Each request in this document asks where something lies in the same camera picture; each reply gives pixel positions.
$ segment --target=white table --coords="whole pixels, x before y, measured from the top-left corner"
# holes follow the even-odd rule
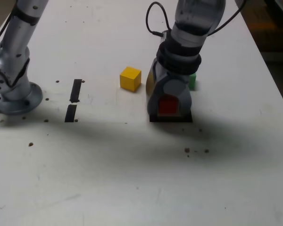
[[[177,1],[160,2],[173,25]],[[50,100],[0,115],[0,226],[283,226],[283,99],[242,16],[201,51],[194,123],[152,124],[145,85],[119,87],[126,66],[145,84],[156,55],[150,3],[50,0],[29,44]],[[158,7],[150,26],[165,30]],[[74,79],[79,122],[64,123]]]

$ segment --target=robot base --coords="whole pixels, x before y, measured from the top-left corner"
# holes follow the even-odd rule
[[[43,99],[41,88],[30,82],[31,93],[23,99],[17,101],[8,101],[4,99],[4,96],[0,95],[0,113],[6,115],[19,115],[28,113],[36,108]]]
[[[150,122],[193,122],[191,113],[184,117],[149,115],[149,120]]]

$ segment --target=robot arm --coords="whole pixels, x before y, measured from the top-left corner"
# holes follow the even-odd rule
[[[17,0],[0,43],[0,113],[21,114],[37,107],[42,91],[27,77],[27,47],[48,0]]]
[[[146,91],[150,121],[191,121],[190,75],[199,52],[224,13],[225,0],[179,0],[175,24],[159,46]]]

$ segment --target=black tape strip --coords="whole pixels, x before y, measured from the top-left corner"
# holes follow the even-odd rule
[[[79,95],[82,85],[82,79],[75,79],[74,85],[72,87],[71,95],[70,95],[70,102],[71,103],[77,103],[80,102]]]
[[[74,122],[75,121],[75,112],[77,105],[68,105],[67,113],[65,117],[65,122]]]
[[[20,20],[23,20],[24,22],[30,24],[30,25],[36,25],[40,17],[33,17],[29,16],[26,13],[22,12],[17,6],[14,8],[14,16],[18,17]]]

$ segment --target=green cube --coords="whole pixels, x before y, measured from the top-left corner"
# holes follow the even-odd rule
[[[189,89],[190,91],[195,90],[196,86],[196,73],[190,75]]]

